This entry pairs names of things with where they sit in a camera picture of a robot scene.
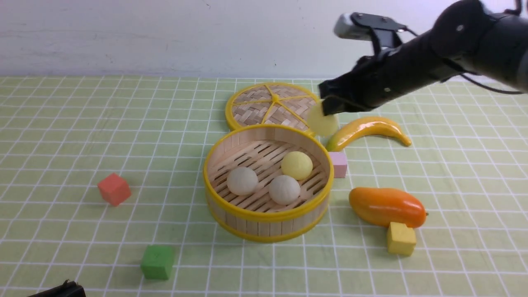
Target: red cube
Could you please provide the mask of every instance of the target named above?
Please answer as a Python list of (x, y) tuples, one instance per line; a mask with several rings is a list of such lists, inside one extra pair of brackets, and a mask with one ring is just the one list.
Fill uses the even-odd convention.
[(115, 173), (100, 181), (97, 188), (102, 198), (112, 206), (118, 206), (132, 196), (127, 181)]

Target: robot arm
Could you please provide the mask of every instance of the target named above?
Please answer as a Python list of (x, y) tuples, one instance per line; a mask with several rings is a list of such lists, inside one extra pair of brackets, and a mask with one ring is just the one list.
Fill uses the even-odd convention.
[(527, 93), (528, 20), (519, 16), (520, 6), (517, 0), (517, 10), (492, 13), (479, 0), (460, 0), (441, 13), (431, 30), (407, 43), (397, 33), (416, 34), (388, 17), (343, 14), (334, 33), (372, 41), (374, 55), (361, 57), (350, 72), (319, 84), (323, 112), (368, 112), (464, 73), (518, 90), (499, 91), (505, 94)]

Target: white wall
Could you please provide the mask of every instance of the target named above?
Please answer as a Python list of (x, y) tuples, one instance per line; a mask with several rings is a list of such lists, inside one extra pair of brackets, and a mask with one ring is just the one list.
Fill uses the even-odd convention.
[[(453, 2), (1, 0), (0, 75), (334, 77), (371, 53), (333, 35), (341, 13), (390, 16), (421, 33)], [(514, 4), (484, 2), (497, 12)]]

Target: wooden block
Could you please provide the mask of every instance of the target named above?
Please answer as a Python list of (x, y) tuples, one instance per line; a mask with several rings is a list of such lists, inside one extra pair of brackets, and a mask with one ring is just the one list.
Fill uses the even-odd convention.
[(334, 177), (337, 179), (342, 179), (346, 177), (346, 168), (348, 166), (348, 161), (346, 155), (343, 152), (328, 152), (330, 158), (332, 158), (332, 163), (334, 164)]
[(416, 233), (405, 224), (391, 222), (387, 230), (387, 251), (390, 254), (410, 256), (416, 247)]
[(102, 198), (112, 206), (118, 206), (132, 196), (127, 181), (115, 173), (100, 181), (97, 188)]
[(170, 246), (149, 245), (143, 253), (141, 271), (147, 280), (168, 280), (174, 258), (174, 250)]

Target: white ball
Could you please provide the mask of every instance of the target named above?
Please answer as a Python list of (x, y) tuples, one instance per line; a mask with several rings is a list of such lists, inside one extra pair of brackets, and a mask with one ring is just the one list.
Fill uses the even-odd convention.
[(289, 175), (279, 175), (269, 184), (269, 195), (275, 203), (288, 205), (299, 198), (299, 182)]
[(228, 189), (231, 193), (239, 196), (248, 195), (255, 191), (259, 184), (259, 178), (255, 171), (247, 167), (238, 167), (228, 175)]

